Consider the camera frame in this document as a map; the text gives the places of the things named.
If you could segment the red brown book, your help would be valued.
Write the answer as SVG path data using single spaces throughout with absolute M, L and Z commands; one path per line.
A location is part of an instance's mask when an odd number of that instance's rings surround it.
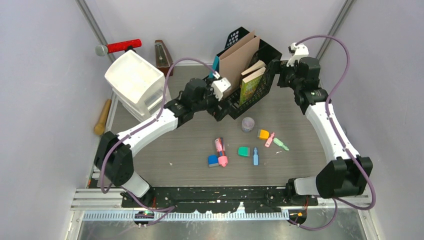
M 265 67 L 266 64 L 262 61 L 262 60 L 258 60 L 256 63 L 254 63 L 252 66 L 250 66 L 249 68 L 247 68 L 246 70 L 244 70 L 241 75 L 242 76 L 247 76 L 263 67 Z

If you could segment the green eraser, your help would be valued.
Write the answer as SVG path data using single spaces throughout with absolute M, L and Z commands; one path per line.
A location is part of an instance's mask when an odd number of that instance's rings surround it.
M 246 146 L 241 146 L 237 150 L 237 154 L 240 157 L 249 157 L 250 156 L 250 148 Z

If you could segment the pink cardboard folder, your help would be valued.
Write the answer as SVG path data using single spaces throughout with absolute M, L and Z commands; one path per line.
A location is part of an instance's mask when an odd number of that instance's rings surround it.
M 259 45 L 260 37 L 253 30 L 220 55 L 219 74 L 230 82 L 230 88 L 224 92 L 224 99 L 240 87 L 241 73 L 249 66 Z

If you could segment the orange eraser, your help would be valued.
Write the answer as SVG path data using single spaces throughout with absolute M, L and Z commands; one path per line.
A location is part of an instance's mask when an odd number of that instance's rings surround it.
M 257 132 L 257 137 L 260 140 L 267 140 L 270 137 L 270 133 L 265 129 L 259 129 Z

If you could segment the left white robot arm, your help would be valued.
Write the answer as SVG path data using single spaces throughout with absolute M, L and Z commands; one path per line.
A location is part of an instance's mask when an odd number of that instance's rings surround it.
M 215 117 L 230 88 L 226 78 L 192 78 L 179 96 L 168 101 L 157 115 L 118 134 L 105 132 L 93 161 L 101 171 L 100 177 L 131 192 L 136 203 L 148 207 L 153 202 L 153 193 L 149 183 L 135 172 L 133 157 L 160 136 L 190 121 L 196 112 L 207 111 Z

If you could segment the green illustrated book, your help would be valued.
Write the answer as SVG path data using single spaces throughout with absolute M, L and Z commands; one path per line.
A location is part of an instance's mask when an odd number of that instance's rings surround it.
M 242 78 L 239 96 L 240 105 L 244 104 L 250 97 L 253 96 L 265 71 L 266 67 L 262 67 Z

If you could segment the black mesh file organizer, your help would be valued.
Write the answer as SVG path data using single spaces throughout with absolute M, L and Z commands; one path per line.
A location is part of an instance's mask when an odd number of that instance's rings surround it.
M 234 120 L 241 116 L 270 92 L 281 57 L 279 50 L 254 32 L 244 27 L 231 32 L 212 68 L 228 78 L 232 89 L 209 113 L 217 121 L 227 115 Z

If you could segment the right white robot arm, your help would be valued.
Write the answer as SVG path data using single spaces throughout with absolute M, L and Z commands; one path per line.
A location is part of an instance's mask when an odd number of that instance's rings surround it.
M 373 163 L 351 145 L 343 132 L 330 102 L 329 94 L 320 87 L 320 62 L 303 57 L 288 65 L 280 64 L 277 86 L 291 88 L 295 103 L 309 120 L 323 147 L 326 166 L 316 175 L 291 178 L 286 184 L 285 198 L 299 205 L 306 196 L 324 199 L 358 196 L 367 186 Z

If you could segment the white plastic drawer unit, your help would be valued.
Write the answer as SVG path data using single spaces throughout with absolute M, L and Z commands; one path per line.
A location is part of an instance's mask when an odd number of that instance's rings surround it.
M 164 87 L 166 76 L 133 50 L 118 57 L 104 77 L 124 108 L 140 122 L 155 115 L 163 99 L 172 99 Z

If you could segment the clear jar of pins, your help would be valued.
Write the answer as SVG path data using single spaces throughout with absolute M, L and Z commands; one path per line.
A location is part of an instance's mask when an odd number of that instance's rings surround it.
M 251 132 L 255 127 L 255 120 L 251 117 L 244 117 L 241 121 L 241 130 L 244 133 Z

